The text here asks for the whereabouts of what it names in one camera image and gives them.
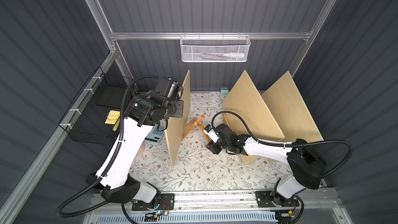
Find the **wooden easel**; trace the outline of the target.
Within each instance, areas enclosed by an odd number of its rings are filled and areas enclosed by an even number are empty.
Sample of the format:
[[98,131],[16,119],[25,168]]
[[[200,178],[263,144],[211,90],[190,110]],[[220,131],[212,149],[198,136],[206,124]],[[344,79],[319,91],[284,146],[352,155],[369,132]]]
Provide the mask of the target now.
[[211,141],[210,137],[205,133],[205,127],[202,122],[202,119],[206,116],[206,114],[202,114],[199,118],[193,118],[185,127],[182,135],[182,139],[184,139],[195,127],[199,127],[203,134],[205,139],[207,140],[207,143]]
[[224,119],[225,124],[230,128],[231,125],[230,125],[230,122],[229,122],[228,115],[226,113],[224,113],[222,115],[223,115],[223,119]]

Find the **large plywood board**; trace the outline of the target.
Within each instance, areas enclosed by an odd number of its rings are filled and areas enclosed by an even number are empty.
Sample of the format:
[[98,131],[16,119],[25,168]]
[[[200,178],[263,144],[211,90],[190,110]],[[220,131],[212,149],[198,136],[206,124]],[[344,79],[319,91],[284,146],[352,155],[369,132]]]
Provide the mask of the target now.
[[274,82],[262,98],[285,136],[282,142],[323,140],[290,72],[285,72]]

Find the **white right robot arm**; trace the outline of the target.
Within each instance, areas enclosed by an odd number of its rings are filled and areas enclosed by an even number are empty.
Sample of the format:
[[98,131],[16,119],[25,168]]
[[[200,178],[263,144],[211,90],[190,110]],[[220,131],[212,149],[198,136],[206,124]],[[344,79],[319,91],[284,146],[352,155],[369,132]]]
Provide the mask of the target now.
[[276,147],[277,142],[271,141],[271,145],[266,145],[250,135],[236,135],[226,124],[216,128],[209,124],[204,133],[211,139],[206,147],[214,154],[225,150],[230,155],[264,157],[287,164],[290,173],[277,181],[269,195],[277,205],[305,189],[318,189],[320,186],[326,162],[303,139],[293,142],[296,147],[288,147],[289,143],[283,142]]

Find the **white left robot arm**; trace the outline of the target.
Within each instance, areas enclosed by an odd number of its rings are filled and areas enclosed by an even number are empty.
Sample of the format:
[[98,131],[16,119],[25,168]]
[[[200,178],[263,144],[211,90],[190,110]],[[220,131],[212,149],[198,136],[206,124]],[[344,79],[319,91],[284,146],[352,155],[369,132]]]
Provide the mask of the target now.
[[152,128],[162,120],[181,118],[184,102],[183,85],[173,78],[157,78],[155,89],[133,96],[131,82],[122,98],[119,116],[119,135],[101,168],[87,177],[108,203],[126,204],[131,200],[148,204],[159,203],[160,191],[151,184],[142,183],[130,174],[130,167],[138,150]]

